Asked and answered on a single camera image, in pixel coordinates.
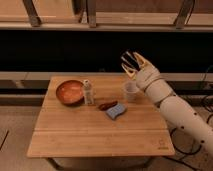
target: cup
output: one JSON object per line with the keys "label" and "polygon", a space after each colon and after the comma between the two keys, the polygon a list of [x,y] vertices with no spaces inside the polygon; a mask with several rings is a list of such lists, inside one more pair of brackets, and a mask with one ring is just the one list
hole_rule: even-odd
{"label": "cup", "polygon": [[134,102],[136,100],[139,88],[136,86],[136,81],[130,80],[123,85],[124,99],[127,102]]}

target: white robotic arm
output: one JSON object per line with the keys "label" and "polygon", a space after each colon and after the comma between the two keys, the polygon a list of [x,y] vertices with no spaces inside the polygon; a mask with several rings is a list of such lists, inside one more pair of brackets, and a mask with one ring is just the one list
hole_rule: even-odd
{"label": "white robotic arm", "polygon": [[[125,55],[137,63],[138,68]],[[121,57],[123,69],[136,80],[137,86],[159,108],[163,117],[194,137],[213,156],[213,128],[185,100],[175,94],[158,69],[148,60],[136,52],[126,52],[125,55]]]}

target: blue sponge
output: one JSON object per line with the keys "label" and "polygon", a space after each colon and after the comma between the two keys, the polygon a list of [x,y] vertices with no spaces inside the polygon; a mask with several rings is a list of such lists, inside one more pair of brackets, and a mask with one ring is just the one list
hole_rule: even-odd
{"label": "blue sponge", "polygon": [[118,103],[117,105],[109,108],[106,113],[111,119],[115,120],[117,116],[121,115],[125,111],[126,107],[121,103]]}

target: bowl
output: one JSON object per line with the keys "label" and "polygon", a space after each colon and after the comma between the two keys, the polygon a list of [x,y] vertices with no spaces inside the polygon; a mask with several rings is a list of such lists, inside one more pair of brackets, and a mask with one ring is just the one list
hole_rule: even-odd
{"label": "bowl", "polygon": [[61,83],[56,89],[56,97],[65,105],[74,105],[81,102],[83,96],[83,83],[78,80],[68,80]]}

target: wooden table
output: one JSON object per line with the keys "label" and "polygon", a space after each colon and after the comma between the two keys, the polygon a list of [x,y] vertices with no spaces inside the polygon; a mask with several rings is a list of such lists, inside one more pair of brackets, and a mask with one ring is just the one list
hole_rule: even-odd
{"label": "wooden table", "polygon": [[[89,79],[95,105],[70,107],[56,98],[67,80]],[[114,157],[173,155],[167,124],[158,109],[140,92],[134,103],[123,98],[125,75],[52,77],[28,149],[28,157]],[[117,100],[127,111],[115,121],[98,105]]]}

